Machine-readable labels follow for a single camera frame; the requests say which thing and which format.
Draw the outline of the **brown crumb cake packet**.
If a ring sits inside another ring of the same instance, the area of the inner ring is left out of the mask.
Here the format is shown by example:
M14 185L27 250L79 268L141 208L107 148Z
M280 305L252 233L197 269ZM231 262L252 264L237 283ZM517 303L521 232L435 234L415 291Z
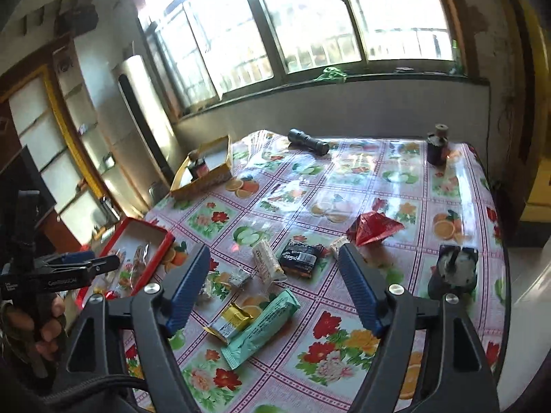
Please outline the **brown crumb cake packet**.
M130 271L130 286L135 289L138 285L138 281L141 278L147 267L147 256L150 249L150 243L140 244L135 250L133 264Z

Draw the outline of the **yellow white snack packet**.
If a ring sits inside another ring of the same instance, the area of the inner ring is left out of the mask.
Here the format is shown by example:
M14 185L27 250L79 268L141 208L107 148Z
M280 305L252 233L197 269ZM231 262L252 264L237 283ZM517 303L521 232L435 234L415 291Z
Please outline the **yellow white snack packet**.
M253 317L245 309L230 303L218 318L204 329L208 334L218 338L228 345L239 333L244 331L253 321Z

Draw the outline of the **long mint green packet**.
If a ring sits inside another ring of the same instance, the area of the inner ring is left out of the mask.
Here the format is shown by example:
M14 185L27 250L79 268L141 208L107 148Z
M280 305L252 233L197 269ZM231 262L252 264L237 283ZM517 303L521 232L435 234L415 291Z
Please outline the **long mint green packet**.
M251 325L220 350L227 366L235 370L245 363L294 316L300 307L296 296L289 289L283 290Z

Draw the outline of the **white cream roll packet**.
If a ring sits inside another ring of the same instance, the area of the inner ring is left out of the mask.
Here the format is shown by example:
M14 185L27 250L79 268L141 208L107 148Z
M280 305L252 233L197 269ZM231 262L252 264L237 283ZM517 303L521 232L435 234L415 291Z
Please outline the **white cream roll packet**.
M256 243L252 248L252 255L258 274L265 287L287 280L287 275L283 271L283 267L279 264L267 240L260 240Z

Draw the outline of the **long cream cake packet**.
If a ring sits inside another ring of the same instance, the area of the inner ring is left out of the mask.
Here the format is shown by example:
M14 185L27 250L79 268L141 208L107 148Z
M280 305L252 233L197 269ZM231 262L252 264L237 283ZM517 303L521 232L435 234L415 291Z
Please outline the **long cream cake packet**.
M333 240L330 244L330 251L332 253L332 256L337 259L339 256L339 251L342 246L349 243L349 238L347 236L340 236Z

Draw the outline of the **red foil snack bag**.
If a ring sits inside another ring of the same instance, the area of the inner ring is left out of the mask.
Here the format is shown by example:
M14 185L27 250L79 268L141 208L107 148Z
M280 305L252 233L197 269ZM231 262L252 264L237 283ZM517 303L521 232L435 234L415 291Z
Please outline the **red foil snack bag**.
M371 211L360 214L347 229L345 235L358 247L383 242L405 229L405 226L383 213Z

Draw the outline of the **red rimmed white tray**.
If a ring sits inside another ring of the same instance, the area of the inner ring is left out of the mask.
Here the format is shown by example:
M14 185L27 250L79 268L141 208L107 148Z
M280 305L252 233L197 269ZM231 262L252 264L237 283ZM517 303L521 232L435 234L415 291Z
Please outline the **red rimmed white tray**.
M106 299L133 296L149 282L174 241L175 236L160 226L135 218L124 219L100 254L101 257L117 257L118 268L96 276L89 286L79 289L75 299L76 306L83 309L92 295L102 295ZM147 267L137 287L132 289L130 271L135 250L138 245L146 242L150 243Z

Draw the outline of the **black snack packet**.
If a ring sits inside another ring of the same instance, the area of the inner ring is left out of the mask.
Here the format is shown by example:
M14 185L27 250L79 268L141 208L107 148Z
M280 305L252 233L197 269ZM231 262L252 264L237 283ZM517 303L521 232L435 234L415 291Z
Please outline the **black snack packet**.
M316 263L322 258L325 247L322 244L309 245L289 241L278 258L284 271L311 279Z

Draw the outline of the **floral fruit plastic tablecloth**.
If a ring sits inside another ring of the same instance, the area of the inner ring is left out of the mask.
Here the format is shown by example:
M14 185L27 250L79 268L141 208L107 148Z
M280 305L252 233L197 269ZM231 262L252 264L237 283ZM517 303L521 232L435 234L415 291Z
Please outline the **floral fruit plastic tablecloth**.
M276 253L289 242L329 247L361 213L378 212L403 229L365 261L386 282L426 296L443 244L479 253L478 282L466 309L488 363L499 371L508 324L507 264L486 173L475 149L450 147L446 167L426 160L424 141L332 139L324 157L260 130L232 147L232 179L193 200L167 197L147 214L176 239L155 273L161 282L197 243L211 251L212 295L171 340L180 374L203 412L344 412L374 360L378 342L362 327L334 257L325 251L309 277L282 287L300 309L241 367L228 367L206 326L235 303L256 315L281 286L229 286L231 273L255 271L253 247Z

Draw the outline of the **dark bottle in box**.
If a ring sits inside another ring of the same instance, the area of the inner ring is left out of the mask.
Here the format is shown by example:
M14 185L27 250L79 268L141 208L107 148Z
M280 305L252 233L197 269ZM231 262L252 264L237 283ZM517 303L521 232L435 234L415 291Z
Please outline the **dark bottle in box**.
M206 160L197 149L190 151L189 159L190 163L188 165L188 169L193 177L193 181L208 175L209 168L206 164Z

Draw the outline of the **yellow cardboard box tray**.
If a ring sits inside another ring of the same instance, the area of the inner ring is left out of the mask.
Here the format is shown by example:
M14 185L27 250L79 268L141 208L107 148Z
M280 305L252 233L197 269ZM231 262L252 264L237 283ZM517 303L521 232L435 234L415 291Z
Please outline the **yellow cardboard box tray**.
M176 200L188 200L232 178L232 141L226 135L190 151L171 184Z

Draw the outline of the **white tower fan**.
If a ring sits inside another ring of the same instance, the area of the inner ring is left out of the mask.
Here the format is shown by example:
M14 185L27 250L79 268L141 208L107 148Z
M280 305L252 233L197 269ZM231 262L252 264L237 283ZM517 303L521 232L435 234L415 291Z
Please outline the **white tower fan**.
M122 61L115 77L153 165L170 187L184 155L143 58L135 54Z

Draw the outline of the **small dark ink bottle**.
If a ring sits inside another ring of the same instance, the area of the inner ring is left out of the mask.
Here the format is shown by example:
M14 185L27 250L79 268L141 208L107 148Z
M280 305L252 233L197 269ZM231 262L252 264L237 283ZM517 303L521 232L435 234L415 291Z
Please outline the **small dark ink bottle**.
M448 155L448 127L445 124L436 124L434 132L427 137L427 162L442 167L446 165Z

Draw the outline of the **black flashlight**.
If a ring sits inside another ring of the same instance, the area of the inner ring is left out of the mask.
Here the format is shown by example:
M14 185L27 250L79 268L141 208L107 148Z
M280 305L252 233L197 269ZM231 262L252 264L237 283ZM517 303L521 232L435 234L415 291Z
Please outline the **black flashlight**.
M308 149L320 157L327 155L330 150L328 143L314 138L302 130L291 129L288 133L288 140L292 145Z

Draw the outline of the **green cloth on sill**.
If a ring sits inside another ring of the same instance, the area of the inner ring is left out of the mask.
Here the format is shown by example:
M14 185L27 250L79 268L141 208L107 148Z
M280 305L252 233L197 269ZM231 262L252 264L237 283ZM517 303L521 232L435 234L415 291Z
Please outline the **green cloth on sill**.
M335 66L328 66L323 69L321 74L315 78L316 82L326 83L345 83L347 73Z

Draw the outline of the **window with metal bars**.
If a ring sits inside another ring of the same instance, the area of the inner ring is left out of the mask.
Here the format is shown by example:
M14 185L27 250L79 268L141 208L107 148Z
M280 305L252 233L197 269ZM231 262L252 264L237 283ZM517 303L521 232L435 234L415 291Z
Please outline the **window with metal bars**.
M447 0L132 0L169 98L184 114L315 80L461 74Z

